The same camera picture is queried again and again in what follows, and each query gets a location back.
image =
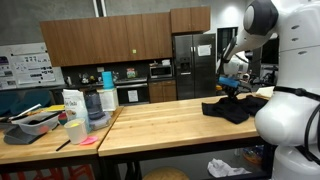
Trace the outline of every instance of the stainless steel refrigerator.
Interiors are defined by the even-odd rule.
[[[178,100],[215,96],[215,34],[173,37]]]

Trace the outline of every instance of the microwave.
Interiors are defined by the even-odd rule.
[[[171,65],[157,65],[150,67],[151,78],[165,78],[172,77],[172,66]]]

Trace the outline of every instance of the gray wall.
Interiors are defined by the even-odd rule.
[[[247,0],[105,0],[108,16],[169,12],[173,8],[211,6],[211,31],[242,27]],[[233,17],[219,16],[233,6]],[[40,21],[95,17],[92,0],[0,0],[0,46],[43,42]]]

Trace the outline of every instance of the whiteboard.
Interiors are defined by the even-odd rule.
[[[45,43],[0,46],[0,90],[63,85],[60,67],[52,67]]]

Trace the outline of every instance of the black cloth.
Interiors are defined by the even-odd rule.
[[[223,117],[228,121],[239,124],[255,116],[256,113],[267,104],[268,100],[246,96],[244,99],[221,98],[217,103],[202,103],[202,113],[207,116]]]

